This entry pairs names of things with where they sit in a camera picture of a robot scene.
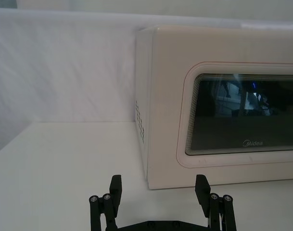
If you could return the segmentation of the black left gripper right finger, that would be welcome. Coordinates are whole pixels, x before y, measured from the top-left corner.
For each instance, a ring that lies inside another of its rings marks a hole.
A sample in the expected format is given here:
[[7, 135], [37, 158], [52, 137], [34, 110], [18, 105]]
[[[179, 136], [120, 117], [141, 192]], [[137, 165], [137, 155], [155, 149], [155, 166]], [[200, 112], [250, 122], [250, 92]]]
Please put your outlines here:
[[220, 197], [211, 193], [211, 187], [205, 175], [198, 174], [195, 180], [195, 193], [204, 216], [208, 219], [210, 231], [236, 231], [236, 221], [232, 196]]

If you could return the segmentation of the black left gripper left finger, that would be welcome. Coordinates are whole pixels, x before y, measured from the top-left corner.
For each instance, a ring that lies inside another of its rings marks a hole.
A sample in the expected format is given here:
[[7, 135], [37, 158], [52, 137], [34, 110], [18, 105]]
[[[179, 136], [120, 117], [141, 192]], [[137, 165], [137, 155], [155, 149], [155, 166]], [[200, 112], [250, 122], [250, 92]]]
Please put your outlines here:
[[109, 192], [102, 197], [93, 195], [89, 198], [90, 206], [90, 230], [101, 231], [101, 214], [104, 214], [106, 220], [106, 230], [116, 231], [118, 208], [122, 195], [122, 178], [121, 175], [113, 175], [109, 187]]

